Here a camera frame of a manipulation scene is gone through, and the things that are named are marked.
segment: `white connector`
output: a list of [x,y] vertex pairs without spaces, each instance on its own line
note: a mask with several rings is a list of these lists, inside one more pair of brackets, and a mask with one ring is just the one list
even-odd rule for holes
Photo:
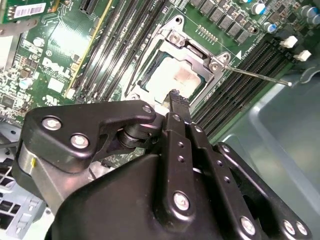
[[287,39],[280,42],[280,45],[284,48],[291,49],[296,43],[298,39],[295,36],[290,36]]
[[293,57],[301,62],[305,62],[310,56],[311,52],[309,52],[308,50],[303,50],[298,55],[294,55]]

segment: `motherboard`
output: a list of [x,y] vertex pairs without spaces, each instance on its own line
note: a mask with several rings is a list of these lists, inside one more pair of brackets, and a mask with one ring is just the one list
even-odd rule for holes
[[10,0],[3,9],[0,41],[18,16],[36,25],[0,61],[0,116],[20,126],[36,107],[156,105],[178,89],[212,139],[274,84],[215,61],[279,79],[320,39],[312,0]]

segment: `metal rod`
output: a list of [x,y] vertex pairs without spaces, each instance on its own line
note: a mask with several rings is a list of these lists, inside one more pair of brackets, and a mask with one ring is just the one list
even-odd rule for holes
[[273,83],[282,84],[282,85],[285,85],[285,86],[288,86],[288,87],[292,87],[292,82],[290,82],[290,81],[282,81],[282,80],[278,80],[278,79],[271,78],[271,77],[268,77],[268,76],[263,76],[263,75],[260,75],[260,74],[257,74],[257,73],[253,73],[253,72],[237,69],[237,68],[234,68],[234,67],[230,67],[230,66],[223,66],[223,67],[225,69],[233,71],[233,72],[249,75],[249,76],[252,76],[252,77],[255,77],[255,78],[259,78],[259,79],[262,79],[262,80],[266,80],[266,81],[269,81],[269,82],[273,82]]

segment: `barcode label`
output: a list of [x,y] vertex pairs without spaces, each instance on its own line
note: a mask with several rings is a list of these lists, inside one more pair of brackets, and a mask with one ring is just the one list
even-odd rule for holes
[[30,4],[25,6],[17,6],[14,11],[14,18],[22,18],[34,14],[41,14],[45,11],[46,3]]

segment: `silver screw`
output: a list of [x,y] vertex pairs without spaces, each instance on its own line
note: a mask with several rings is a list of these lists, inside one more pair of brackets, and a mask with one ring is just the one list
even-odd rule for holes
[[245,216],[241,217],[240,221],[241,221],[242,227],[248,234],[255,235],[256,233],[255,226],[247,217]]
[[61,128],[61,122],[53,117],[47,117],[42,121],[42,126],[51,131],[55,131]]
[[202,132],[202,129],[198,126],[194,126],[195,130],[198,132],[198,133],[201,133]]
[[291,235],[296,234],[296,231],[290,222],[288,222],[287,220],[284,220],[283,225],[284,225],[285,229],[288,231],[288,233],[290,233]]
[[150,107],[147,106],[147,105],[144,105],[144,106],[142,107],[142,109],[143,109],[145,112],[147,112],[148,114],[152,113],[152,110],[151,110]]
[[176,192],[173,195],[173,201],[178,209],[180,209],[182,211],[186,211],[189,209],[189,206],[190,206],[189,200],[184,194],[182,194],[180,192]]
[[177,120],[178,122],[181,121],[180,117],[179,117],[177,114],[174,114],[172,117],[173,117],[175,120]]
[[76,147],[77,149],[84,149],[88,147],[89,140],[82,135],[73,135],[71,137],[71,144]]
[[300,222],[296,222],[296,227],[298,228],[298,230],[300,231],[300,233],[302,233],[303,235],[307,236],[308,232],[305,229],[305,227],[300,223]]
[[225,150],[227,153],[230,153],[230,149],[226,145],[222,145],[223,150]]

